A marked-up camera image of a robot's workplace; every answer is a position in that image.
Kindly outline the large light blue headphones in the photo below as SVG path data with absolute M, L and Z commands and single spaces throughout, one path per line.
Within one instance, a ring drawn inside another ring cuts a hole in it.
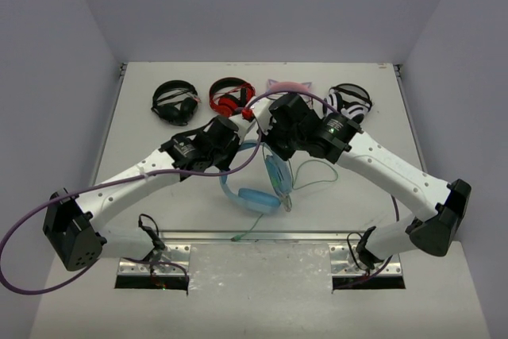
M 291 212 L 293 175 L 289 164 L 265 144 L 260 146 L 260 154 L 261 170 L 250 175 L 245 186 L 232 189 L 227 175 L 219 178 L 224 195 L 233 204 L 262 215 L 273 215 L 280 209 Z

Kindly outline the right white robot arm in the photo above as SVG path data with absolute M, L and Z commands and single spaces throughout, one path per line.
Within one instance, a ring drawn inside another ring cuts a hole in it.
M 299 94 L 261 101 L 254 115 L 264 142 L 281 159 L 307 152 L 355 172 L 399 200 L 408 218 L 367 229 L 356 246 L 368 269 L 401 252 L 419 249 L 443 257 L 464 219 L 471 186 L 462 179 L 447 182 L 414 167 L 376 142 L 358 123 L 343 114 L 324 117 Z

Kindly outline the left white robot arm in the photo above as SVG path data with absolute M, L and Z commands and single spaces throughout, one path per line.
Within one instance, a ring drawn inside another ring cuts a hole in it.
M 149 258 L 163 248 L 155 233 L 141 227 L 114 227 L 112 220 L 150 194 L 208 168 L 228 170 L 251 128 L 252 123 L 239 115 L 215 117 L 193 137 L 174 135 L 145 159 L 88 191 L 54 192 L 44 218 L 44 235 L 70 272 L 99 258 Z

